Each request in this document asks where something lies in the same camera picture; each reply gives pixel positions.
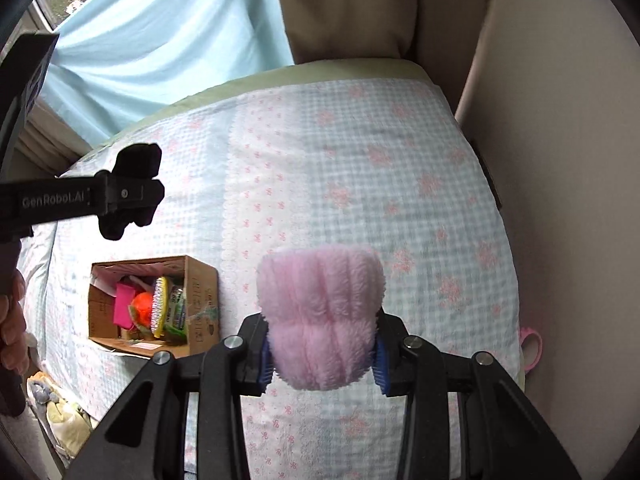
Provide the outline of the person's left hand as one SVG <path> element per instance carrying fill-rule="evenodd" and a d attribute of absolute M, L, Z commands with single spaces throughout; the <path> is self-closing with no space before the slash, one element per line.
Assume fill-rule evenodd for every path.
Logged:
<path fill-rule="evenodd" d="M 26 321 L 21 301 L 26 285 L 20 271 L 12 278 L 9 295 L 1 296 L 1 364 L 10 372 L 23 375 L 29 367 L 28 345 L 26 342 Z"/>

